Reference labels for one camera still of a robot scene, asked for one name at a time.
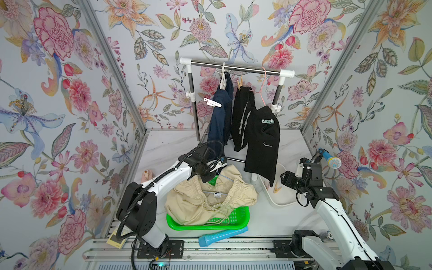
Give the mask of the tan wooden clothespin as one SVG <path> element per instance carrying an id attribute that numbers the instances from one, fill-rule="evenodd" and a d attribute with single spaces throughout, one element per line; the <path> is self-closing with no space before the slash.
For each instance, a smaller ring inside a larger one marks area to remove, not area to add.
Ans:
<path id="1" fill-rule="evenodd" d="M 276 194 L 282 189 L 283 185 L 281 184 L 281 181 L 275 181 L 273 185 L 273 193 Z"/>

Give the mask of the beige shorts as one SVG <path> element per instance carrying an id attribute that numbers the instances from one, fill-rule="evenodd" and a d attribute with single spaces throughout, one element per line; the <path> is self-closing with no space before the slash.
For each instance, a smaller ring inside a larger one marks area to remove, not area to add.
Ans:
<path id="1" fill-rule="evenodd" d="M 165 210 L 179 225 L 200 226 L 230 221 L 230 214 L 237 208 L 249 207 L 258 201 L 258 193 L 252 184 L 246 183 L 239 170 L 229 165 L 220 172 L 232 180 L 234 185 L 227 196 L 215 198 L 202 191 L 198 175 L 178 184 L 168 192 Z"/>

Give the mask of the navy blue shorts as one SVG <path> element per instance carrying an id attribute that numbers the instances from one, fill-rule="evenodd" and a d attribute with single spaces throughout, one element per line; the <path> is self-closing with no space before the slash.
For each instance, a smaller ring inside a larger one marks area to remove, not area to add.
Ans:
<path id="1" fill-rule="evenodd" d="M 213 96 L 213 101 L 221 104 L 215 107 L 210 120 L 208 141 L 220 141 L 227 145 L 231 134 L 231 117 L 234 99 L 234 86 L 228 72 L 225 72 L 226 86 L 222 90 L 219 86 Z"/>

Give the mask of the white hanger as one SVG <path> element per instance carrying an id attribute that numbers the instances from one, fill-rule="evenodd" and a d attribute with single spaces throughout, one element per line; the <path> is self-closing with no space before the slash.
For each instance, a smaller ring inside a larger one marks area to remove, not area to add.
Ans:
<path id="1" fill-rule="evenodd" d="M 222 68 L 221 68 L 221 78 L 220 78 L 220 82 L 219 82 L 219 89 L 220 90 L 226 90 L 227 87 L 227 71 L 226 71 L 226 63 L 223 62 L 222 63 Z"/>

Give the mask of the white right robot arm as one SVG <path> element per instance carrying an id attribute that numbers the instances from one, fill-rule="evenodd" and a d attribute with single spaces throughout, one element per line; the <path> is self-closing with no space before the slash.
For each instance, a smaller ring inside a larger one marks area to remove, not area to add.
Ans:
<path id="1" fill-rule="evenodd" d="M 324 270 L 392 270 L 389 261 L 384 261 L 367 245 L 353 222 L 346 214 L 340 198 L 331 187 L 324 186 L 322 167 L 318 162 L 303 158 L 297 172 L 286 171 L 280 175 L 281 184 L 295 190 L 307 199 L 324 220 L 338 245 L 336 254 L 312 230 L 294 231 L 291 240 L 282 249 L 296 258 L 312 258 Z"/>

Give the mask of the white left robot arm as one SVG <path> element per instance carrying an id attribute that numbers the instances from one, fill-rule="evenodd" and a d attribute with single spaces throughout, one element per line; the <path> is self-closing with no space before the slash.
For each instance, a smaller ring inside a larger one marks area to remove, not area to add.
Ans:
<path id="1" fill-rule="evenodd" d="M 169 237 L 156 225 L 158 199 L 193 176 L 199 176 L 204 183 L 212 180 L 217 170 L 226 165 L 224 146 L 218 140 L 199 143 L 147 183 L 130 183 L 117 210 L 120 224 L 115 239 L 134 237 L 152 256 L 163 256 L 168 251 Z"/>

